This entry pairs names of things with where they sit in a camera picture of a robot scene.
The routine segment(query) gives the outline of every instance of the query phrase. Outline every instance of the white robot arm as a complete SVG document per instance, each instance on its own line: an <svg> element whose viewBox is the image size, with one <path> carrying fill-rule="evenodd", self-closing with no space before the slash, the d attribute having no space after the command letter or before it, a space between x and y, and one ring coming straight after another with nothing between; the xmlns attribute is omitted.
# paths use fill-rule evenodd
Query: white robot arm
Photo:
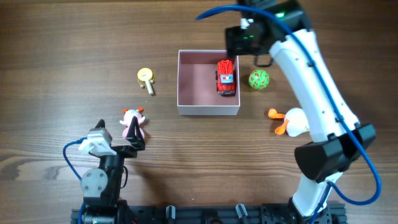
<svg viewBox="0 0 398 224"><path fill-rule="evenodd" d="M355 124L359 123L358 118L351 112L337 90L320 54L314 31L302 29L294 32L294 34L310 52L341 114L344 116L346 124L350 130L354 130ZM288 35L286 36L286 41L281 42L278 40L272 45L269 54L287 77L301 107L307 115L313 142L327 141L330 134L335 136L344 134L345 130L336 121L333 108L319 79L313 69L307 65L306 56L292 38ZM342 172L332 174L320 183L308 179L305 175L302 176L298 190L293 196L293 203L303 217L313 214L327 187L327 182L336 182L342 174Z"/></svg>

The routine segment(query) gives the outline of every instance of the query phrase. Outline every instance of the pink and white plush toy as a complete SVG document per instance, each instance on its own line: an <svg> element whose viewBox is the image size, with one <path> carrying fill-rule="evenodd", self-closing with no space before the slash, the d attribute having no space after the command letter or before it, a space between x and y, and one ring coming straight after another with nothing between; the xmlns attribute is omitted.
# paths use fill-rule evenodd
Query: pink and white plush toy
<svg viewBox="0 0 398 224"><path fill-rule="evenodd" d="M142 124L145 121L145 116L141 115L140 111L142 111L142 108L138 108L137 110L124 110L124 118L122 121L119 121L121 124L125 125L127 128L123 131L122 136L124 139L126 139L127 133L129 132L129 127L132 121L133 117L136 117L138 120L138 125ZM142 137L145 137L144 131L139 128Z"/></svg>

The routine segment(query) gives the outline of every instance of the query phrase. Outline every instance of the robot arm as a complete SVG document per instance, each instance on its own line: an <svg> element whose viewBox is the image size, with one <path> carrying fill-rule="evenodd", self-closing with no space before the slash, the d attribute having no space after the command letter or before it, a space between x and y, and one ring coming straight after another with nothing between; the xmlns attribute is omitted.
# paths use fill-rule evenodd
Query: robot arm
<svg viewBox="0 0 398 224"><path fill-rule="evenodd" d="M224 11L243 11L245 22L241 27L226 29L228 56L252 54L257 65L258 55L269 54L271 63L277 62L289 80L308 118L313 139L295 150L303 176L291 206L298 222L306 223L312 215L317 216L318 209L326 207L326 203L320 204L326 202L329 194L328 182L335 183L364 153L363 149L359 152L353 138L367 148L376 133L371 124L361 126L347 107L323 62L309 20L296 1L276 4L276 1L240 0L238 3L211 9L197 19Z"/></svg>
<svg viewBox="0 0 398 224"><path fill-rule="evenodd" d="M294 33L311 53L323 79L326 81L333 98L336 100L339 110L345 118L350 130L354 130L359 124L358 118L347 107L342 99L330 73L323 62L318 49L315 33L305 29ZM299 49L291 37L287 36L286 41L277 41L269 51L270 56L282 69L292 87L298 101L300 102L310 125L310 135L313 142L328 141L328 137L341 136L345 130L336 120L331 104L317 78L313 69L308 66L307 58ZM320 200L327 188L327 182L336 182L342 172L329 175L322 182L316 182L302 176L298 190L293 196L292 202L302 217L309 217L320 203Z"/></svg>
<svg viewBox="0 0 398 224"><path fill-rule="evenodd" d="M101 120L81 144L82 154L99 158L98 168L88 170L81 177L85 207L83 217L78 219L82 218L83 223L137 223L127 202L119 199L124 170L126 181L128 175L124 160L136 158L137 152L145 150L146 146L136 117L131 120L126 139L129 145L112 146L112 137Z"/></svg>

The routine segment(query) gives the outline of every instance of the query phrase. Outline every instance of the green light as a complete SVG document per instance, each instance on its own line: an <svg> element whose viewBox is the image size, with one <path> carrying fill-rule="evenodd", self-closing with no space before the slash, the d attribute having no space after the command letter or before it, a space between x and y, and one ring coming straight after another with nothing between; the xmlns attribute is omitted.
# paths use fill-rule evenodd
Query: green light
<svg viewBox="0 0 398 224"><path fill-rule="evenodd" d="M275 16L278 17L278 18L284 17L285 16L285 12L284 11L278 12L277 14L275 14Z"/></svg>

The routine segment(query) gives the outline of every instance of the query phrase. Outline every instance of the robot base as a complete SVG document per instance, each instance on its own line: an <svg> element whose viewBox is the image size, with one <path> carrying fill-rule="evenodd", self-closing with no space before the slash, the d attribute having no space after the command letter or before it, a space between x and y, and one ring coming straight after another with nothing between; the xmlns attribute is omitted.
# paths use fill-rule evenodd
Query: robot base
<svg viewBox="0 0 398 224"><path fill-rule="evenodd" d="M205 210L213 209L223 224L296 224L289 222L287 203L263 204L261 206L247 206L247 222L239 219L234 206L230 207L176 207L175 219L166 219L166 208L152 206L131 206L139 220L139 224L204 224L202 213ZM71 224L78 223L79 210L72 210ZM314 224L347 224L345 205L341 203L328 203L328 207L315 220Z"/></svg>

